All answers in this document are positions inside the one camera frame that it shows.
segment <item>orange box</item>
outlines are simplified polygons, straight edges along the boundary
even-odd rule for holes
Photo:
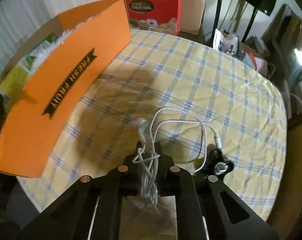
[[[55,49],[32,76],[9,113],[0,133],[1,172],[41,176],[76,104],[131,40],[124,0],[102,0],[57,15],[17,53],[29,51],[51,32],[59,35],[57,32],[73,29],[81,22],[85,23]]]

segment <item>ferrero collection box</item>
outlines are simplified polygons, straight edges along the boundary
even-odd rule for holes
[[[177,35],[182,0],[125,0],[132,29]]]
[[[0,172],[42,175],[76,104],[131,40],[125,1],[97,1],[62,12],[44,24],[21,46],[6,71],[48,34],[59,36],[82,22],[34,73],[8,114],[0,132]]]

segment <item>round screw head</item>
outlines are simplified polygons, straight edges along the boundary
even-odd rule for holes
[[[170,167],[170,171],[174,172],[174,173],[179,172],[180,171],[180,167],[179,166],[172,166],[172,167]]]
[[[129,170],[129,168],[125,165],[122,165],[122,166],[118,167],[118,171],[120,171],[120,172],[126,172],[128,170]]]
[[[90,179],[91,179],[91,177],[90,176],[88,176],[88,175],[84,175],[84,176],[82,176],[81,177],[81,182],[83,182],[83,183],[87,183],[87,182],[89,182],[90,181]]]
[[[224,162],[219,162],[214,167],[214,173],[216,175],[221,175],[229,169],[229,166]]]
[[[210,182],[217,182],[218,181],[218,178],[216,177],[216,176],[214,176],[214,175],[210,175],[209,177],[208,177],[208,180],[210,181]]]

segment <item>checkered tablecloth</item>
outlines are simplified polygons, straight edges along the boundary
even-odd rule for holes
[[[18,178],[22,188],[42,211],[80,176],[105,175],[135,149],[138,134],[132,119],[150,120],[163,106],[192,112],[216,128],[224,154],[235,164],[224,182],[266,220],[285,163],[287,123],[280,92],[230,56],[193,41],[149,31],[132,30],[132,41],[105,68],[71,114],[43,176]],[[158,120],[185,118],[164,111]],[[209,129],[207,132],[209,143],[214,143],[213,134]],[[198,154],[200,137],[196,124],[171,123],[158,133],[163,153],[190,171],[194,163],[183,163]],[[168,218],[164,222],[156,212],[137,211],[128,203],[123,204],[126,212],[122,214],[130,217],[130,225],[134,224],[133,217],[145,212],[146,223],[154,216],[157,222],[145,229],[150,231],[147,236],[174,234],[170,229],[174,201],[167,198],[161,202],[161,217]],[[124,235],[130,233],[121,228]]]

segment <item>table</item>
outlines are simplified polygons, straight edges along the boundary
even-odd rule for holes
[[[132,154],[138,134],[131,122],[150,120],[157,108],[192,112],[218,131],[235,164],[224,182],[260,217],[275,202],[286,154],[286,114],[277,88],[258,72],[221,52],[183,38],[132,30],[132,41],[82,97],[52,150],[43,176],[18,178],[41,212],[82,175],[105,175]],[[158,118],[185,119],[164,111]],[[190,171],[199,152],[196,124],[167,124],[158,133],[163,153]],[[214,143],[209,129],[208,141]],[[174,199],[161,198],[161,216],[124,201],[121,234],[131,239],[172,235]],[[139,216],[145,215],[146,221]],[[148,223],[141,231],[139,223]]]

